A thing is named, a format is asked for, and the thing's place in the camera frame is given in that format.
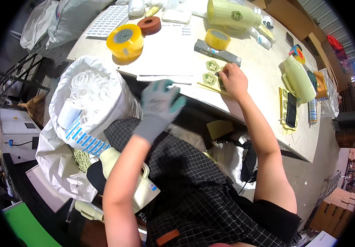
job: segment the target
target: hand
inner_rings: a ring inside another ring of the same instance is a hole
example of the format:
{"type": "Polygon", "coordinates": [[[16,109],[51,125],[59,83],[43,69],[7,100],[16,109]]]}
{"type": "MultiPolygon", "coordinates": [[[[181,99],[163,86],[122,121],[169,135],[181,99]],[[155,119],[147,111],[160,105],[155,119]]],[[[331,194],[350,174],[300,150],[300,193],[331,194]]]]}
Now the hand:
{"type": "Polygon", "coordinates": [[[236,64],[226,64],[219,72],[227,92],[236,100],[247,95],[247,78],[236,64]]]}
{"type": "Polygon", "coordinates": [[[134,130],[134,134],[141,136],[150,143],[165,130],[165,128],[179,115],[186,98],[181,96],[179,87],[168,89],[173,84],[170,80],[160,80],[149,84],[142,92],[142,122],[134,130]]]}

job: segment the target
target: gray work glove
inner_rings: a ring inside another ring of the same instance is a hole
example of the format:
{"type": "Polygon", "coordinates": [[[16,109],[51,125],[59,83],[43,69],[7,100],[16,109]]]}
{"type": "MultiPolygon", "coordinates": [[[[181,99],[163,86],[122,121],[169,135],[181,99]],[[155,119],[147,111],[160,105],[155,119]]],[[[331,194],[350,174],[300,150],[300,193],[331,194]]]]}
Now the gray work glove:
{"type": "Polygon", "coordinates": [[[171,80],[160,80],[149,84],[142,92],[142,122],[134,130],[135,135],[142,136],[151,144],[165,128],[179,115],[186,104],[179,87],[168,89],[171,80]]]}

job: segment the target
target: green board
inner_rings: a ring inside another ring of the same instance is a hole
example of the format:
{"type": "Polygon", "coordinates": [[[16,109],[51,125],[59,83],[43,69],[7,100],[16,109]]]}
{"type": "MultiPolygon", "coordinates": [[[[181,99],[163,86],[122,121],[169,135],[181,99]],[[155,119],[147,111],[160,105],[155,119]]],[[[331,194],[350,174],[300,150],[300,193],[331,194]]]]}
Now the green board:
{"type": "Polygon", "coordinates": [[[7,210],[5,217],[17,237],[22,239],[28,247],[61,247],[39,224],[25,203],[7,210]]]}

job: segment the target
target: brown tape roll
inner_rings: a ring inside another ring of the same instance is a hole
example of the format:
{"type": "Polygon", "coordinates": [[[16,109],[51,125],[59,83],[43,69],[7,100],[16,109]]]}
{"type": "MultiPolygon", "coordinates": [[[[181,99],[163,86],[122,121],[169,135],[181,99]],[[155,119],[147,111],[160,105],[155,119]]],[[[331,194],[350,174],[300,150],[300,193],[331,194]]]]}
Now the brown tape roll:
{"type": "Polygon", "coordinates": [[[138,22],[143,35],[152,35],[161,30],[161,20],[156,16],[147,17],[138,22]]]}

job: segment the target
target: person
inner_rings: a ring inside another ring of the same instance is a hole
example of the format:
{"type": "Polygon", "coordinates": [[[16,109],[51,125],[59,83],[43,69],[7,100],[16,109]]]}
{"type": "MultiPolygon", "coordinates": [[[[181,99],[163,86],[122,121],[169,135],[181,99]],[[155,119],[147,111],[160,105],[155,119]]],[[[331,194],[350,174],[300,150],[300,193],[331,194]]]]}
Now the person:
{"type": "Polygon", "coordinates": [[[145,206],[147,246],[288,246],[299,217],[278,142],[247,92],[236,64],[219,72],[241,107],[258,157],[254,202],[241,197],[216,164],[198,149],[163,132],[185,105],[171,81],[142,92],[142,121],[115,121],[105,135],[121,152],[104,186],[102,207],[108,246],[141,246],[132,200],[143,162],[160,194],[145,206]]]}

